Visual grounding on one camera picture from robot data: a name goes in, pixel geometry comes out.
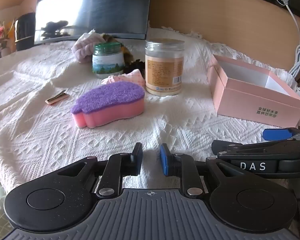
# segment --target hair clip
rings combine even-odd
[[[59,102],[65,98],[68,98],[70,95],[65,93],[65,90],[62,90],[59,94],[57,94],[56,96],[54,96],[53,98],[49,98],[46,100],[46,103],[48,105],[52,105],[56,102]]]

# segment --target pink sponge base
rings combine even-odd
[[[97,126],[105,125],[107,123],[135,117],[143,113],[145,108],[144,98],[130,104],[120,104],[104,108],[100,111],[84,114],[72,114],[74,122],[78,128],[95,128]]]

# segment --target purple scrubbing surface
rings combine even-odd
[[[119,81],[92,89],[77,99],[72,114],[90,114],[107,107],[131,104],[145,96],[144,89],[132,82]]]

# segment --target green lid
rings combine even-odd
[[[120,42],[106,42],[94,46],[94,54],[115,54],[121,51]]]

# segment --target crosshair symbol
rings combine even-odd
[[[149,196],[153,196],[153,195],[155,195],[156,193],[154,193],[153,191],[149,191],[148,193],[147,193],[147,195],[149,195]]]

